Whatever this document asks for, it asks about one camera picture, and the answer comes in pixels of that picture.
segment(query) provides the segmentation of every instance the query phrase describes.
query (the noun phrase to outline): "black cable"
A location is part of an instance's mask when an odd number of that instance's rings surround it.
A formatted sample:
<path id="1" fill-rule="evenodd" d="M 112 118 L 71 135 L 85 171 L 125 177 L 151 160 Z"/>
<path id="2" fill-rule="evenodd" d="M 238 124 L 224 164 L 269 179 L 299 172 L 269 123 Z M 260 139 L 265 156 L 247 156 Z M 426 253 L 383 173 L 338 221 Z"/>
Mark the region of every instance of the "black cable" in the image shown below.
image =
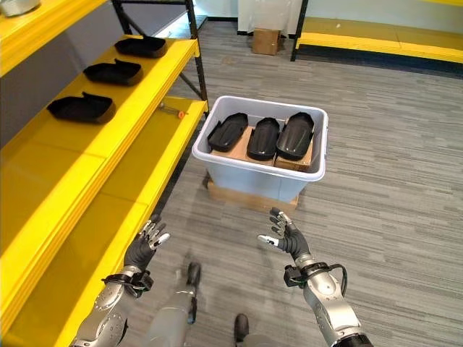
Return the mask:
<path id="1" fill-rule="evenodd" d="M 341 294 L 342 296 L 344 296 L 347 290 L 347 270 L 346 268 L 341 264 L 332 264 L 329 267 L 330 271 L 334 269 L 339 269 L 339 268 L 342 269 Z"/>

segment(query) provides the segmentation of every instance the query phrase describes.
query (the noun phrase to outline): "silver metal arm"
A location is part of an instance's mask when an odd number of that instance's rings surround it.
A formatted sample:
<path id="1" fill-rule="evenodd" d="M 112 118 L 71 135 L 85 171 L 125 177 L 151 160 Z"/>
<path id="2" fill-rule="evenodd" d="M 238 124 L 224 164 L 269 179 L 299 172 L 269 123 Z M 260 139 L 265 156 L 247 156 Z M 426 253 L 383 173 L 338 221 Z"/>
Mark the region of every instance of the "silver metal arm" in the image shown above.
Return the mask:
<path id="1" fill-rule="evenodd" d="M 126 266 L 121 274 L 132 277 L 139 273 L 136 267 Z M 107 283 L 96 297 L 91 313 L 77 331 L 72 347 L 114 347 L 124 337 L 127 317 L 136 297 L 127 287 L 117 283 Z"/>
<path id="2" fill-rule="evenodd" d="M 259 235 L 258 239 L 291 254 L 297 268 L 285 267 L 285 282 L 288 286 L 299 286 L 305 301 L 315 314 L 318 327 L 330 347 L 373 347 L 368 340 L 354 310 L 343 297 L 345 284 L 329 274 L 333 268 L 317 262 L 311 255 L 305 237 L 291 219 L 276 208 L 271 210 L 272 227 L 280 238 Z"/>
<path id="3" fill-rule="evenodd" d="M 124 257 L 124 267 L 108 276 L 96 297 L 92 311 L 79 326 L 71 347 L 115 347 L 127 329 L 127 318 L 141 293 L 150 289 L 152 280 L 145 271 L 156 250 L 170 237 L 160 235 L 165 224 L 153 216 L 136 235 Z"/>
<path id="4" fill-rule="evenodd" d="M 311 254 L 302 255 L 295 262 L 299 269 L 316 263 Z M 328 346 L 335 346 L 347 336 L 365 333 L 354 310 L 342 296 L 339 282 L 329 273 L 319 273 L 309 278 L 303 294 Z"/>

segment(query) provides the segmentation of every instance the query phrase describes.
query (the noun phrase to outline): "yellow shelving unit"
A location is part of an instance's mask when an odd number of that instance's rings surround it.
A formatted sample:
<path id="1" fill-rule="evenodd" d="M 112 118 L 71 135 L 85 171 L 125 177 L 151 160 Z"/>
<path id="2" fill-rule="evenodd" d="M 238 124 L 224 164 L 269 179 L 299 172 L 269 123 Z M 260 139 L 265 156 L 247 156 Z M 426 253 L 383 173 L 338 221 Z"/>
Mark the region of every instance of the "yellow shelving unit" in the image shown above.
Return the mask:
<path id="1" fill-rule="evenodd" d="M 0 77 L 106 0 L 41 0 L 19 17 L 0 16 Z"/>
<path id="2" fill-rule="evenodd" d="M 463 35 L 353 20 L 305 18 L 300 45 L 392 53 L 463 63 Z"/>
<path id="3" fill-rule="evenodd" d="M 100 279 L 118 270 L 149 217 L 204 111 L 205 101 L 165 98 L 187 115 L 156 111 L 43 274 L 5 341 L 68 346 L 90 311 Z M 53 312 L 47 319 L 38 312 Z"/>
<path id="4" fill-rule="evenodd" d="M 463 6 L 463 0 L 424 0 L 427 2 L 437 2 L 439 4 L 451 5 L 451 6 Z"/>
<path id="5" fill-rule="evenodd" d="M 190 58 L 199 55 L 197 40 L 168 40 L 168 46 L 160 59 L 122 56 L 113 47 L 97 60 L 110 62 L 119 58 L 141 64 L 144 77 L 136 86 L 93 83 L 81 74 L 56 97 L 80 95 L 82 91 L 108 96 L 117 107 L 109 123 L 59 121 L 43 109 L 1 150 L 3 336 L 179 73 Z M 176 131 L 172 136 L 181 135 Z M 124 182 L 121 187 L 130 184 Z"/>

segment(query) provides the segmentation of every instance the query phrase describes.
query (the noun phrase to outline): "gray wall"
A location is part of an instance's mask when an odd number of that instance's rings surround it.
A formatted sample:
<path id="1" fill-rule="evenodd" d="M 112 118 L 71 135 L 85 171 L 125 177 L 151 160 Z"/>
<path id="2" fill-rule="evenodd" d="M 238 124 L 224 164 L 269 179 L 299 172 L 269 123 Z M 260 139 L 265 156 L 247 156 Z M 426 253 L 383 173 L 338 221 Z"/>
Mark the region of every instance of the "gray wall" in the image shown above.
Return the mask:
<path id="1" fill-rule="evenodd" d="M 125 5 L 152 35 L 185 11 L 174 5 Z M 122 35 L 111 3 L 105 3 L 0 79 L 0 145 L 3 147 L 56 94 Z"/>

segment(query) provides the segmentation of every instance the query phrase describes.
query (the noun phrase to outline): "white plastic bin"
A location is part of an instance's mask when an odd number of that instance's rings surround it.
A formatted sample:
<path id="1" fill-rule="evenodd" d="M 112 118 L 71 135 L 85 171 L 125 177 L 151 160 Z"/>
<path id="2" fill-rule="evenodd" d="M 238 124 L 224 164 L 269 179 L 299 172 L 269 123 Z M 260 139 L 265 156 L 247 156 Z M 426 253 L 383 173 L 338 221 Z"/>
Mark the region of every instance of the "white plastic bin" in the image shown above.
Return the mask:
<path id="1" fill-rule="evenodd" d="M 286 119 L 293 114 L 297 112 L 310 114 L 315 123 L 315 130 L 312 163 L 308 172 L 286 170 L 212 155 L 208 135 L 218 121 L 224 121 L 226 117 L 237 112 L 246 113 L 249 125 L 252 127 L 265 117 L 273 117 L 280 124 L 280 130 Z M 221 96 L 214 103 L 193 145 L 192 152 L 196 158 L 205 162 L 214 184 L 218 187 L 290 202 L 308 182 L 320 181 L 325 175 L 327 141 L 328 115 L 320 108 L 227 95 Z"/>

